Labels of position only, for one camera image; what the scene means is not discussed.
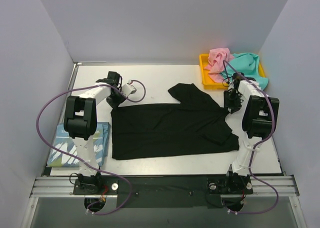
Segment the pink t shirt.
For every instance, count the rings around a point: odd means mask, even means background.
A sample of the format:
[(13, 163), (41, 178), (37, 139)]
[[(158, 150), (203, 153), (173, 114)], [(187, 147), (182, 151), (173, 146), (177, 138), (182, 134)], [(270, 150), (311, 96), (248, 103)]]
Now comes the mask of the pink t shirt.
[(208, 53), (208, 65), (204, 68), (208, 71), (208, 76), (215, 83), (223, 83), (223, 76), (221, 73), (225, 70), (224, 60), (227, 62), (234, 59), (228, 48), (211, 49)]

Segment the black t shirt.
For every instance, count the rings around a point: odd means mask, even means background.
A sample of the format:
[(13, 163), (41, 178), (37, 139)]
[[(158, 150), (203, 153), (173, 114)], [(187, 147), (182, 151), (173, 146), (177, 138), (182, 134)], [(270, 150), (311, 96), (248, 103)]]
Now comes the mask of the black t shirt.
[(193, 83), (168, 89), (177, 103), (152, 103), (112, 110), (112, 158), (133, 160), (237, 151), (239, 137), (229, 114)]

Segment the teal t shirt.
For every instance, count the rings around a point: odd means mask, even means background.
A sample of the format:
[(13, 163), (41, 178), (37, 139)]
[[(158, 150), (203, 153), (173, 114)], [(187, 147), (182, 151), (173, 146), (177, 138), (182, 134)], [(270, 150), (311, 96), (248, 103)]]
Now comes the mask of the teal t shirt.
[(239, 54), (230, 54), (227, 51), (222, 52), (221, 57), (221, 72), (216, 76), (217, 83), (223, 83), (224, 79), (227, 77), (231, 78), (234, 73), (234, 70), (229, 66), (224, 66), (223, 61), (226, 60), (236, 71), (243, 73), (245, 77), (253, 78), (264, 90), (269, 82), (269, 79), (262, 77), (259, 74), (259, 63), (260, 57), (254, 53), (239, 53)]

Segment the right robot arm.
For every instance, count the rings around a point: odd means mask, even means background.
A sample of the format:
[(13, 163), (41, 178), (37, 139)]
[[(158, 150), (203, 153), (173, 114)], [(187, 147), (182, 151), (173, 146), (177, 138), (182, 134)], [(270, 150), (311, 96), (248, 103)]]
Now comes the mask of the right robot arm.
[(252, 78), (234, 73), (229, 89), (223, 92), (224, 107), (232, 115), (244, 109), (238, 154), (231, 163), (223, 187), (229, 193), (246, 192), (250, 184), (251, 167), (260, 146), (269, 140), (276, 130), (280, 100), (270, 97)]

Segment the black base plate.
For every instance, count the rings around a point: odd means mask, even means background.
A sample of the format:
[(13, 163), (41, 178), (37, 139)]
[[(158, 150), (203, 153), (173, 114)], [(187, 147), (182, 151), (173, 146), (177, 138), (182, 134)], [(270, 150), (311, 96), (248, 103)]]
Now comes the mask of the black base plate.
[(99, 209), (111, 196), (117, 206), (125, 208), (192, 208), (208, 206), (221, 208), (223, 204), (240, 205), (246, 195), (253, 194), (249, 176), (230, 175), (174, 175), (174, 176), (117, 176), (99, 175), (73, 182), (76, 196), (96, 196), (85, 204), (97, 202)]

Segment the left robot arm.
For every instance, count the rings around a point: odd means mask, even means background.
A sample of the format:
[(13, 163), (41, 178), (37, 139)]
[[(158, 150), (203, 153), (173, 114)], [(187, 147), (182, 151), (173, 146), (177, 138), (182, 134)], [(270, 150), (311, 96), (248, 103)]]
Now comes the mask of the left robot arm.
[(91, 194), (98, 194), (103, 188), (93, 140), (98, 125), (97, 105), (106, 99), (112, 108), (117, 107), (125, 100), (121, 91), (121, 75), (110, 71), (106, 78), (97, 80), (93, 88), (78, 96), (70, 95), (66, 100), (63, 126), (80, 158), (77, 175), (79, 187)]

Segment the aluminium front rail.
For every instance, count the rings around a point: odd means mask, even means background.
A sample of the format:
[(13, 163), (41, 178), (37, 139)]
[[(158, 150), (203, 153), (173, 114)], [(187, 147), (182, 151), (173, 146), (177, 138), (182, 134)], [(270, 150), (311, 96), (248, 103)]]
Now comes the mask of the aluminium front rail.
[[(299, 190), (293, 176), (259, 176), (261, 181), (251, 179), (253, 195), (273, 197), (276, 189), (280, 197), (299, 196)], [(74, 197), (74, 185), (67, 176), (37, 177), (34, 181), (31, 198), (70, 198)]]

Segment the yellow plastic bin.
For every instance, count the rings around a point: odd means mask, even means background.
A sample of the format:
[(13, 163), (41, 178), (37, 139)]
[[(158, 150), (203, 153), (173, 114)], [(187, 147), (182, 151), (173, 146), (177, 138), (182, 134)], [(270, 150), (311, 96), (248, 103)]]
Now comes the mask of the yellow plastic bin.
[[(200, 66), (200, 70), (201, 70), (201, 76), (202, 76), (202, 84), (203, 87), (206, 90), (225, 90), (228, 85), (227, 83), (232, 81), (232, 76), (231, 78), (229, 78), (228, 76), (226, 77), (226, 79), (223, 80), (223, 83), (216, 83), (214, 82), (209, 76), (208, 76), (208, 70), (205, 70), (205, 67), (208, 65), (208, 56), (209, 54), (201, 54), (199, 56), (199, 66)], [(229, 65), (233, 70), (235, 70), (226, 60), (223, 61), (224, 66)], [(259, 58), (259, 66), (258, 66), (258, 72), (259, 74), (265, 77), (263, 71), (261, 70), (261, 66), (260, 66), (260, 58)]]

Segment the folded light blue t shirt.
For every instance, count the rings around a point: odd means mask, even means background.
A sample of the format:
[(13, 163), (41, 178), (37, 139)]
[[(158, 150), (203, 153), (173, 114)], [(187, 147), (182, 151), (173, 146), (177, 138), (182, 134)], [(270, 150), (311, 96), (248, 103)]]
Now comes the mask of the folded light blue t shirt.
[[(109, 122), (99, 122), (97, 124), (95, 134), (93, 135), (95, 159), (100, 167), (103, 165), (105, 157), (108, 154), (110, 129), (111, 125)], [(78, 156), (76, 146), (69, 137), (69, 133), (65, 131), (62, 123), (57, 126), (55, 134), (56, 136), (53, 142), (53, 146), (55, 148), (74, 156)], [(47, 160), (47, 166), (52, 168), (78, 168), (79, 160), (51, 149)]]

